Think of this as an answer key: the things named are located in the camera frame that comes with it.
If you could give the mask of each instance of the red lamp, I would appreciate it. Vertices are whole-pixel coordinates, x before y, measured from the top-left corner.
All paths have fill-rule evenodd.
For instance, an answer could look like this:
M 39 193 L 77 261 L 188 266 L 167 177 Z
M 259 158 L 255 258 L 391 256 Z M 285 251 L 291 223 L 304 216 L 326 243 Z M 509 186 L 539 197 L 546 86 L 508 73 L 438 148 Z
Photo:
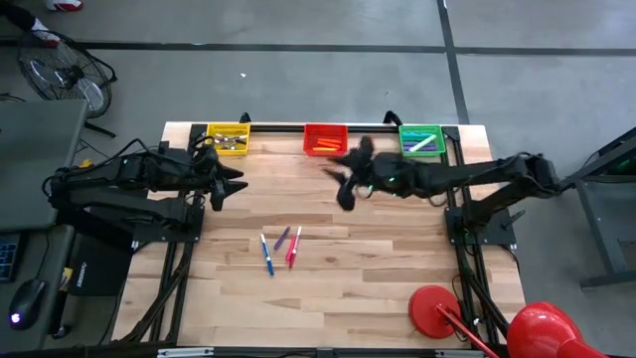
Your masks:
M 408 316 L 425 336 L 441 339 L 459 330 L 488 357 L 498 358 L 461 323 L 457 299 L 446 288 L 429 285 L 418 289 L 408 303 Z M 583 342 L 565 313 L 544 302 L 524 307 L 510 324 L 506 340 L 512 358 L 607 358 Z
M 574 322 L 545 302 L 531 303 L 519 311 L 510 324 L 506 340 L 513 358 L 607 357 L 587 346 Z

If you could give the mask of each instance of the wooden table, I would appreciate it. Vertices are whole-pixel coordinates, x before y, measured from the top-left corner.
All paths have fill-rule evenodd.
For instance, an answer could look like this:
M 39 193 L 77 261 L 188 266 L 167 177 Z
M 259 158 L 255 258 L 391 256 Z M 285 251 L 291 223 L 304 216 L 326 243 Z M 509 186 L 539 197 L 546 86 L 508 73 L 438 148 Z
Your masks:
M 168 122 L 163 140 L 186 147 L 191 124 Z M 492 159 L 484 126 L 459 129 L 467 163 Z M 357 146 L 360 137 L 350 134 L 349 146 Z M 396 134 L 373 138 L 377 151 L 398 151 Z M 376 193 L 358 200 L 355 211 L 343 212 L 335 202 L 336 182 L 321 171 L 333 165 L 304 154 L 302 133 L 253 133 L 248 156 L 222 157 L 222 162 L 244 171 L 249 186 L 229 197 L 221 212 L 206 208 L 180 345 L 467 346 L 454 335 L 443 340 L 422 336 L 406 314 L 417 288 L 437 284 L 452 290 L 451 280 L 458 274 L 443 208 L 414 197 Z M 494 189 L 487 185 L 471 191 L 480 198 Z M 302 226 L 292 270 L 284 261 L 290 240 L 273 251 L 287 226 L 290 234 Z M 260 233 L 268 239 L 275 277 L 267 273 Z M 130 331 L 155 298 L 165 251 L 166 245 L 153 244 L 133 258 L 113 339 Z M 492 298 L 511 319 L 525 304 L 515 262 L 501 248 L 483 251 Z M 165 322 L 170 314 L 168 308 Z

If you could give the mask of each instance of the red marker in basket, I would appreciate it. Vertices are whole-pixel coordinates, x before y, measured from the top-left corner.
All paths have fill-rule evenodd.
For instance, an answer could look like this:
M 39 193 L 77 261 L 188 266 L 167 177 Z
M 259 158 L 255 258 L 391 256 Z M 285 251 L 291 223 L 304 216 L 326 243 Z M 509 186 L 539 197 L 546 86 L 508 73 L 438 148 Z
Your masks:
M 296 236 L 294 237 L 294 239 L 291 242 L 291 245 L 289 246 L 289 251 L 287 252 L 287 256 L 288 256 L 288 261 L 289 261 L 289 268 L 293 268 L 294 266 L 294 261 L 296 260 L 296 254 L 298 253 L 298 241 L 300 240 L 300 230 L 302 229 L 302 227 L 298 227 L 298 232 L 296 233 Z

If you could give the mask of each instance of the green marker in basket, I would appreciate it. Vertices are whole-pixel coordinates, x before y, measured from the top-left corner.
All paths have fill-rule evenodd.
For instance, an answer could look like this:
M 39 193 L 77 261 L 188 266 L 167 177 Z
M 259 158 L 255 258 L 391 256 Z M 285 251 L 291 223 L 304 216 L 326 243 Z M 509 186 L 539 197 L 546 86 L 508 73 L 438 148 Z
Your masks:
M 429 136 L 428 138 L 420 141 L 419 143 L 417 143 L 416 145 L 414 145 L 411 149 L 409 149 L 409 152 L 415 152 L 417 150 L 419 150 L 419 148 L 422 148 L 424 145 L 430 143 L 431 141 L 435 140 L 437 136 L 435 134 Z

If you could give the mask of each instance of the gray floor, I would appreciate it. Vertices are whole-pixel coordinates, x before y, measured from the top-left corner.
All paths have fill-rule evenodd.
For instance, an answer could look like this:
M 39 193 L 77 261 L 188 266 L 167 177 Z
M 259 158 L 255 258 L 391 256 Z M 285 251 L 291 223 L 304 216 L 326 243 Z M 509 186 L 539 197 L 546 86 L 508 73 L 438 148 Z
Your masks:
M 24 4 L 54 30 L 84 40 L 443 45 L 433 0 L 91 0 L 78 14 Z M 446 4 L 458 46 L 636 47 L 630 0 Z M 0 34 L 15 30 L 0 24 Z M 167 120 L 234 121 L 243 111 L 257 121 L 376 122 L 392 109 L 406 122 L 457 122 L 444 55 L 93 53 L 120 77 L 111 109 L 96 120 L 120 137 L 85 136 L 109 153 L 134 137 L 156 142 Z M 0 50 L 0 91 L 36 99 L 14 58 L 14 50 Z M 636 124 L 636 58 L 460 56 L 458 64 L 470 121 L 486 125 L 495 156 L 542 152 L 565 176 Z M 633 355 L 636 284 L 578 286 L 603 270 L 575 193 L 515 209 L 527 210 L 515 225 L 527 301 L 561 307 L 592 346 Z M 89 333 L 70 341 L 94 341 L 102 329 L 78 329 Z

